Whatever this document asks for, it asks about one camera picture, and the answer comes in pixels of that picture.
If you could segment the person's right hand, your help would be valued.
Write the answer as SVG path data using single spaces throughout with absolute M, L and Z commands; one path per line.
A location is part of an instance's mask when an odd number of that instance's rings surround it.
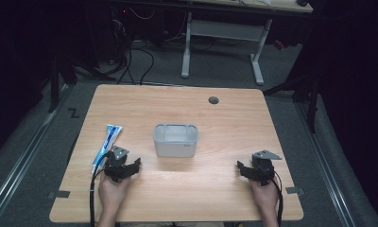
M 253 191 L 253 198 L 256 206 L 263 212 L 274 212 L 278 202 L 278 190 L 274 180 L 268 184 L 261 185 L 260 182 L 249 180 Z

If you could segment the grey tape piece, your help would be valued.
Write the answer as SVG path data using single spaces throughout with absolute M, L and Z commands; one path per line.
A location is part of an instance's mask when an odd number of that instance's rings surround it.
M 50 191 L 47 198 L 48 199 L 55 199 L 55 198 L 69 198 L 70 191 L 64 190 L 57 190 L 57 191 Z
M 297 194 L 298 196 L 304 194 L 304 190 L 301 187 L 287 187 L 285 190 L 287 194 Z

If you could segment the grey plastic organizer box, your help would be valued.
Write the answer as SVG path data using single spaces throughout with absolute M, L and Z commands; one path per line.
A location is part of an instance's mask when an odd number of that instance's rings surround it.
M 192 124 L 158 124 L 153 130 L 153 141 L 159 157 L 193 157 L 198 143 L 198 127 Z

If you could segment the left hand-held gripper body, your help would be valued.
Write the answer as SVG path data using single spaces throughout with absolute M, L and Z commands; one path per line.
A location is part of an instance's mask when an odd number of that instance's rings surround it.
M 113 146 L 109 152 L 108 160 L 104 165 L 104 173 L 116 183 L 130 177 L 126 166 L 128 153 L 127 149 L 118 146 Z

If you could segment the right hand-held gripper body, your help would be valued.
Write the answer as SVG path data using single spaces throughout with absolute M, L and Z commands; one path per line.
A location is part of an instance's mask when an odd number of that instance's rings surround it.
M 252 154 L 253 173 L 252 179 L 260 182 L 261 186 L 269 184 L 274 178 L 275 168 L 272 164 L 273 160 L 281 160 L 282 157 L 268 150 L 261 150 Z

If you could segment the black metal stand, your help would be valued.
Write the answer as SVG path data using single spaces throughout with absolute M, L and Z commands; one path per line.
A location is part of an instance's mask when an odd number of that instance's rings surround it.
M 271 96 L 280 91 L 292 91 L 292 100 L 308 102 L 306 123 L 311 132 L 315 132 L 315 117 L 318 102 L 319 76 L 315 68 L 308 63 L 296 61 L 285 82 L 263 91 L 265 96 Z
M 56 110 L 60 102 L 60 78 L 63 78 L 67 85 L 75 85 L 77 83 L 74 62 L 69 56 L 58 55 L 51 61 L 50 113 Z

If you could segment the blue white toothpaste tube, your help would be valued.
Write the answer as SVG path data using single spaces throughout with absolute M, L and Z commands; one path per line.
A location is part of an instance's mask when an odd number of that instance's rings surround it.
M 105 161 L 102 160 L 101 157 L 112 148 L 112 145 L 116 141 L 122 129 L 123 129 L 122 126 L 111 125 L 111 124 L 107 125 L 107 136 L 92 163 L 93 173 L 97 172 L 98 169 L 100 169 L 104 165 Z

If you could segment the person's left hand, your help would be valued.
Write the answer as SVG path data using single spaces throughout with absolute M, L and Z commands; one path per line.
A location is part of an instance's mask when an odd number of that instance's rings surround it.
M 109 176 L 102 174 L 98 187 L 98 195 L 105 212 L 116 212 L 124 200 L 130 178 L 114 182 Z

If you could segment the white frame desk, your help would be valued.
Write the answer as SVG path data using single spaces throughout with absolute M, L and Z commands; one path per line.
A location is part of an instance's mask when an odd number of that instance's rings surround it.
M 274 17 L 308 17 L 313 7 L 308 0 L 114 0 L 130 6 L 165 10 L 184 10 L 186 15 L 185 48 L 181 76 L 188 78 L 193 36 L 222 38 L 258 43 L 249 55 L 255 82 L 264 84 L 259 58 Z M 249 17 L 249 23 L 217 22 L 212 19 L 195 19 L 197 13 L 221 13 L 229 17 Z

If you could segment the metal floor rail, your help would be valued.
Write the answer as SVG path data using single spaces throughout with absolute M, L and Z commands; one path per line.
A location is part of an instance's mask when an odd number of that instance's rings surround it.
M 1 147 L 0 217 L 34 160 L 60 105 L 73 88 L 73 85 L 62 85 L 59 89 L 59 100 L 52 104 L 49 97 L 51 92 L 46 87 L 44 90 L 46 97 L 27 113 L 5 145 Z
M 331 170 L 329 163 L 327 162 L 324 152 L 321 148 L 321 145 L 318 141 L 317 136 L 310 130 L 307 121 L 307 113 L 302 104 L 294 104 L 297 113 L 301 118 L 302 125 L 305 127 L 306 133 L 309 137 L 309 140 L 312 143 L 313 152 L 316 157 L 317 166 L 320 172 L 320 175 L 325 183 L 325 186 L 330 195 L 331 201 L 335 207 L 337 215 L 340 219 L 342 227 L 356 227 L 351 211 L 348 207 L 348 204 L 345 201 L 344 195 L 339 188 L 339 185 L 335 179 L 333 171 Z

